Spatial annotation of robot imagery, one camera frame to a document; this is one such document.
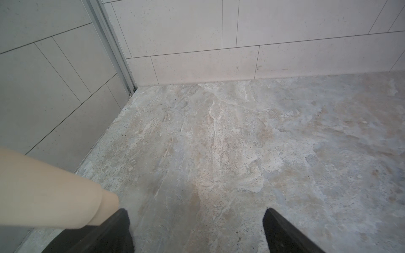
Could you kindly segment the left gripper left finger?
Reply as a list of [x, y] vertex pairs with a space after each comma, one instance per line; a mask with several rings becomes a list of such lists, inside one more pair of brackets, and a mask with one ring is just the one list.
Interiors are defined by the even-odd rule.
[[86, 226], [74, 233], [68, 253], [129, 253], [131, 239], [128, 212], [121, 208], [99, 226]]

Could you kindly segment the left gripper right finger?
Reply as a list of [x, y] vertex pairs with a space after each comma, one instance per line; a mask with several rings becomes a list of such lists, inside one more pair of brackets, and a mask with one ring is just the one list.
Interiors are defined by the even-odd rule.
[[270, 253], [325, 253], [273, 208], [266, 210], [263, 228]]

